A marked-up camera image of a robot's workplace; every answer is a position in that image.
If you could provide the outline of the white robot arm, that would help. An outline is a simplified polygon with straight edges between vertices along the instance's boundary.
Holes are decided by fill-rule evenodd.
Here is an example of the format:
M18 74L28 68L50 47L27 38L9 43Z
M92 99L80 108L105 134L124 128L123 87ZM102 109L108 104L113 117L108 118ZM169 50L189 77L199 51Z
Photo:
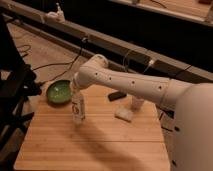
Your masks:
M79 90L102 85L173 111L171 171L213 171L213 83L113 71L101 54L81 65L73 82Z

